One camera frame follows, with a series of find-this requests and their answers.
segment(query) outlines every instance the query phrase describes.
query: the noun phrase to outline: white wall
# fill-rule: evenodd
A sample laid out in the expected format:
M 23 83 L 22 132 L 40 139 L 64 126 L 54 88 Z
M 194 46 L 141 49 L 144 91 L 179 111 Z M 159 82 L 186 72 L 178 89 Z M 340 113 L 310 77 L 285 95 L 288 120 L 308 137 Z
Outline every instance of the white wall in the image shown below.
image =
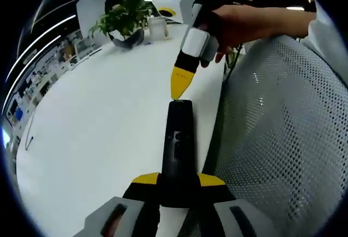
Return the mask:
M 88 37 L 90 28 L 96 24 L 99 17 L 105 13 L 106 0 L 79 0 L 76 3 L 77 17 L 83 38 Z M 94 41 L 99 47 L 110 42 L 109 38 L 98 30 L 94 34 Z

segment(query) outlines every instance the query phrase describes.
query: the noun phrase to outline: white cup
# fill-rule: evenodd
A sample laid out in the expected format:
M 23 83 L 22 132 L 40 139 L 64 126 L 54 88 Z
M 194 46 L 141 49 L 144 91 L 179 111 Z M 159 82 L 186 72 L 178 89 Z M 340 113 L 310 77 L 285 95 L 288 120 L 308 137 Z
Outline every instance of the white cup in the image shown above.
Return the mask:
M 167 24 L 161 16 L 149 18 L 148 29 L 152 40 L 165 40 L 168 36 Z

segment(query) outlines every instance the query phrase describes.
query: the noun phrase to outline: green leaves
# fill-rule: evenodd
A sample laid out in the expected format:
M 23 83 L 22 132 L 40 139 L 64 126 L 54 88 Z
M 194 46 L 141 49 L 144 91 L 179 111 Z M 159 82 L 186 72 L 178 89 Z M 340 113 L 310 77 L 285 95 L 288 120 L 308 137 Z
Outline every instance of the green leaves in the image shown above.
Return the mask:
M 151 2 L 144 0 L 124 0 L 107 14 L 103 14 L 96 24 L 90 28 L 92 38 L 94 32 L 100 30 L 105 36 L 113 30 L 118 30 L 123 36 L 130 36 L 135 28 L 147 26 L 147 19 L 158 16 Z

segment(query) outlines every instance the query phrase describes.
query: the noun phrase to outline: potted plant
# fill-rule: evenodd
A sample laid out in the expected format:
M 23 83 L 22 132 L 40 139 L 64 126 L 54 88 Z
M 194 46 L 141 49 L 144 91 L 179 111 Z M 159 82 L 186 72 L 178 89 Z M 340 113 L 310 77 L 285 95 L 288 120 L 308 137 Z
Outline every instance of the potted plant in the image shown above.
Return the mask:
M 105 36 L 117 31 L 121 37 L 113 39 L 113 43 L 121 47 L 132 47 L 144 39 L 144 30 L 151 15 L 158 15 L 151 2 L 145 0 L 123 0 L 113 6 L 111 11 L 103 14 L 90 29 L 92 38 L 99 29 Z

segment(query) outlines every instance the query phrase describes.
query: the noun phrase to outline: white robot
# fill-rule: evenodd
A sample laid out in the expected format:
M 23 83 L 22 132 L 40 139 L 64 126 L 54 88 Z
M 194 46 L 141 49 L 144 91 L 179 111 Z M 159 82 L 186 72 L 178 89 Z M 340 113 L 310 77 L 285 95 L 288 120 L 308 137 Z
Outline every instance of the white robot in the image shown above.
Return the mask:
M 171 20 L 188 25 L 171 79 L 172 98 L 178 100 L 190 85 L 199 62 L 210 62 L 218 50 L 218 15 L 204 8 L 204 0 L 152 0 L 158 12 Z M 198 29 L 207 23 L 208 29 Z

